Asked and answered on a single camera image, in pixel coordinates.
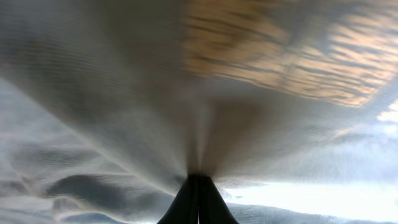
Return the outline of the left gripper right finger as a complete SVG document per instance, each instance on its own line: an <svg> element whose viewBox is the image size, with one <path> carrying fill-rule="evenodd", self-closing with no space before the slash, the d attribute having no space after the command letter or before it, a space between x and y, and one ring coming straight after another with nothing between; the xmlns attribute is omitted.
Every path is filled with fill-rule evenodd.
<svg viewBox="0 0 398 224"><path fill-rule="evenodd" d="M199 223L238 224L209 177L199 177Z"/></svg>

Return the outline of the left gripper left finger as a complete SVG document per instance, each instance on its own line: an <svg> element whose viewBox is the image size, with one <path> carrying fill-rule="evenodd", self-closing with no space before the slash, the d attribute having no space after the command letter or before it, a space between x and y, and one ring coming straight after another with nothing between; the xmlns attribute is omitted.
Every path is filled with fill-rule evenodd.
<svg viewBox="0 0 398 224"><path fill-rule="evenodd" d="M158 224L198 223L198 176L189 175Z"/></svg>

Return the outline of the light blue printed t-shirt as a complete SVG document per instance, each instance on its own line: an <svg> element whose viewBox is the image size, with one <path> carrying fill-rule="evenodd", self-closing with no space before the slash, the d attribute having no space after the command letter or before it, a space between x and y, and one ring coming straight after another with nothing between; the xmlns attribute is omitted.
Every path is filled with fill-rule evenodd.
<svg viewBox="0 0 398 224"><path fill-rule="evenodd" d="M397 222L396 1L2 1L1 222Z"/></svg>

